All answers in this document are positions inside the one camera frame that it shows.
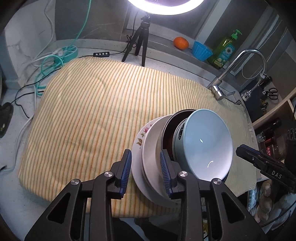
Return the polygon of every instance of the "silver screw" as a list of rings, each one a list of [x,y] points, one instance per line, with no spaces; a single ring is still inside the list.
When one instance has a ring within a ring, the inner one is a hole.
[[[188,172],[186,172],[186,171],[181,171],[181,172],[179,172],[179,175],[180,175],[181,177],[187,177],[187,176],[188,176]]]
[[[113,176],[113,172],[105,172],[104,175],[105,177],[111,177]]]
[[[73,179],[73,180],[71,181],[71,184],[72,184],[73,186],[77,185],[78,183],[79,183],[79,180],[78,180],[78,179]]]
[[[220,185],[222,181],[219,178],[214,178],[213,183],[215,183],[216,185]]]

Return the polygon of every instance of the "scissors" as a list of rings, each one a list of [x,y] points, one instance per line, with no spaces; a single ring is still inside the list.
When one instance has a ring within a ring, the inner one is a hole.
[[[278,93],[277,88],[270,88],[268,91],[262,92],[263,95],[266,95],[271,100],[277,100],[279,98],[276,93]]]

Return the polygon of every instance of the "dish soap bottle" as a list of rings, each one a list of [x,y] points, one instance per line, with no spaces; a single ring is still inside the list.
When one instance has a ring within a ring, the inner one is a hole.
[[[237,29],[235,34],[232,34],[231,37],[226,37],[222,40],[219,46],[213,51],[213,55],[208,58],[208,61],[216,69],[221,69],[230,56],[234,53],[235,47],[233,42],[237,40],[237,35],[242,33]]]

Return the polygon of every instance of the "wooden shelf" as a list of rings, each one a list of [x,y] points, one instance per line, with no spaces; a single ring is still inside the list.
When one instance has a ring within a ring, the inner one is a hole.
[[[280,117],[281,119],[291,119],[294,111],[291,100],[295,97],[296,88],[271,111],[253,122],[254,129],[256,130],[260,126],[277,117]]]

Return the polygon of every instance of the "black tripod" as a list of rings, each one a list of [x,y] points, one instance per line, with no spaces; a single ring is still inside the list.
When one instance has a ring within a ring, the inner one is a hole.
[[[142,66],[145,66],[145,60],[146,60],[146,52],[147,52],[147,45],[148,45],[148,37],[149,37],[149,27],[150,27],[150,16],[147,14],[146,16],[141,18],[142,22],[140,27],[135,32],[135,35],[133,36],[132,40],[129,42],[128,47],[126,49],[126,52],[122,58],[121,62],[124,62],[132,50],[133,45],[136,43],[137,38],[139,37],[135,56],[139,55],[140,48],[143,43],[143,54],[142,54]]]

